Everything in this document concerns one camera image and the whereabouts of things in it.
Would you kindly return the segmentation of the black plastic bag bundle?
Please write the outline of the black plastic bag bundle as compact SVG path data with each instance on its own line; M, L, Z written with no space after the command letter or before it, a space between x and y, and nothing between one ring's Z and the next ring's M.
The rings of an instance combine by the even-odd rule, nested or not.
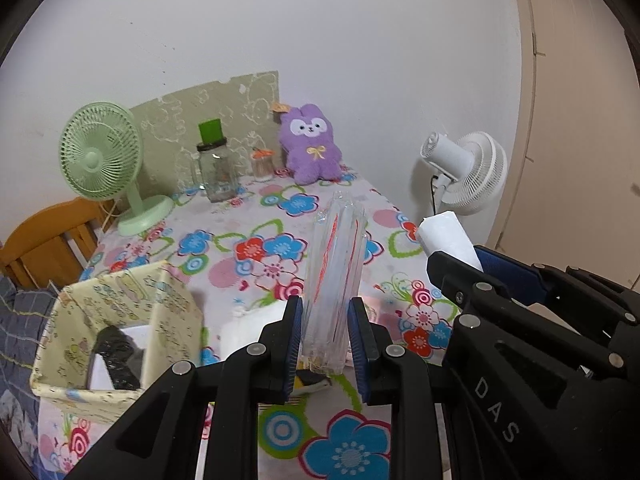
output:
M137 390L141 387L144 350L117 326L98 333L92 350L90 390Z

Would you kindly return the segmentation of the clear straw bundle pack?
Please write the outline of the clear straw bundle pack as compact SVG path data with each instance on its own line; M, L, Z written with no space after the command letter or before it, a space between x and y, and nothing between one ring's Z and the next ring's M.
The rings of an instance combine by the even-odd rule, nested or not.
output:
M339 375L346 365L347 310L358 295L366 226L362 203L342 191L314 220L303 293L302 361L315 373Z

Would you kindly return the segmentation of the yellow black sponge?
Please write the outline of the yellow black sponge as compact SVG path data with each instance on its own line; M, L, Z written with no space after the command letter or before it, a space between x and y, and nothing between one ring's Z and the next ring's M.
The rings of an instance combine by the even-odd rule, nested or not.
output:
M293 393L296 396L312 393L331 386L331 379L326 375L315 373L312 370L295 371Z

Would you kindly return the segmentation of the white floor fan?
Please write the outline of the white floor fan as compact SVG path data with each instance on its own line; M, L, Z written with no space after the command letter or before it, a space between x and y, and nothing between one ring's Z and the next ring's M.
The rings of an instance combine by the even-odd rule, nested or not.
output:
M468 133L457 141L432 132L422 144L420 155L435 171L434 212L477 214L499 197L506 183L506 151L484 131Z

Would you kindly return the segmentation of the white towel roll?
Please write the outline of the white towel roll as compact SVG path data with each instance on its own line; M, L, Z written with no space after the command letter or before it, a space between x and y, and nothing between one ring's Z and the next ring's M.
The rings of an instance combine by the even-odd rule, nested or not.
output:
M277 300L265 307L237 307L219 331L219 356L228 359L233 352L259 340L262 329L282 320L286 302Z

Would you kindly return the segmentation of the yellow cartoon fabric storage box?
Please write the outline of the yellow cartoon fabric storage box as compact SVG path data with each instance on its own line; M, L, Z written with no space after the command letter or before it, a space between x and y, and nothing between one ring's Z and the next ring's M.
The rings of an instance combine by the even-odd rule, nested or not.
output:
M114 422L179 361L200 362L203 312L165 261L104 274L63 288L37 349L29 385L62 411ZM137 389L89 387L98 344L141 328Z

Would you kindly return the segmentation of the grey plaid pillow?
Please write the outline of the grey plaid pillow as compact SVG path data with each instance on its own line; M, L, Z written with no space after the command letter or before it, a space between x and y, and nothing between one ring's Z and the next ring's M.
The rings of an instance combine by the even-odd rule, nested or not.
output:
M54 288L20 289L1 277L1 391L37 400L29 378L42 332L58 293Z

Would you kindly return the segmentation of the floral tablecloth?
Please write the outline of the floral tablecloth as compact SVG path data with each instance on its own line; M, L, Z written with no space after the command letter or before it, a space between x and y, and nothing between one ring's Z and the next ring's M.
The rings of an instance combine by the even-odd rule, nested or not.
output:
M304 290L312 225L335 192L367 214L359 291L370 319L396 344L440 362L458 309L428 280L416 225L352 171L307 186L286 174L246 180L238 196L218 204L201 192L178 195L172 214L149 231L107 233L82 278L118 311L138 291L132 270L163 261L202 310L201 363L216 363L231 324L245 313L276 315ZM289 404L262 408L258 427L265 479L377 479L390 463L383 452L390 412L361 402L350 370L297 390Z

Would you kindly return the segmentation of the purple plush bunny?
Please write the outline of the purple plush bunny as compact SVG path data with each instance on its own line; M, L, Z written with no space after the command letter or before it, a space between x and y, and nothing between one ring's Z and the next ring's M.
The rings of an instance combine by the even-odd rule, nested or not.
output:
M341 177L343 155L334 142L331 122L317 105L291 107L281 115L280 123L285 167L292 172L296 184Z

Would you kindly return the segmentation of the toothpick holder orange lid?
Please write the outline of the toothpick holder orange lid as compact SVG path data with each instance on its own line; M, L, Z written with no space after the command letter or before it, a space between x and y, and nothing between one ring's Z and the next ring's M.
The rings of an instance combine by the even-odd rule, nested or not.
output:
M274 175L273 151L268 148L254 148L250 153L253 176L256 181L266 182Z

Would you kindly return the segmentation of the glass jar with black lid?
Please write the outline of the glass jar with black lid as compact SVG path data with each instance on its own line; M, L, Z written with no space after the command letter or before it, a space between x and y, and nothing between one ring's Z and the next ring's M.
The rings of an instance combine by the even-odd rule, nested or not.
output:
M193 182L202 188L212 203L231 200L238 194L238 177L223 136L212 143L199 143L198 154L192 159Z

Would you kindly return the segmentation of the green cartoon cardboard panel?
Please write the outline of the green cartoon cardboard panel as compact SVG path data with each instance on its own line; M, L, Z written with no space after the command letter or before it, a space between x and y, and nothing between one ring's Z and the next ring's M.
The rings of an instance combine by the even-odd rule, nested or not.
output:
M218 119L239 176L253 173L250 154L273 151L283 165L279 125L271 105L279 101L279 73L254 73L209 81L160 96L131 109L143 140L138 187L143 197L183 192L193 184L191 160L201 142L198 128Z

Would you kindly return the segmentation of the green desk fan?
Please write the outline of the green desk fan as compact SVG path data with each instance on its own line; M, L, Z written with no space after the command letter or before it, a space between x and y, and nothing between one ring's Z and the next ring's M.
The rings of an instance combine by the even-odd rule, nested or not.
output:
M92 102L76 110L58 142L62 175L77 195L95 202L126 197L129 208L117 222L122 236L151 229L174 209L168 196L140 195L142 162L143 141L134 115L113 102Z

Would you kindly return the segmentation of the green plastic cup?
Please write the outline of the green plastic cup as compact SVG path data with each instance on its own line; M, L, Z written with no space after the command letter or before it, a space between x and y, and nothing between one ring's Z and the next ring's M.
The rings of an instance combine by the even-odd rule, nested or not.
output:
M219 118L209 119L198 125L201 140L203 144L215 144L224 138L222 132L221 120Z

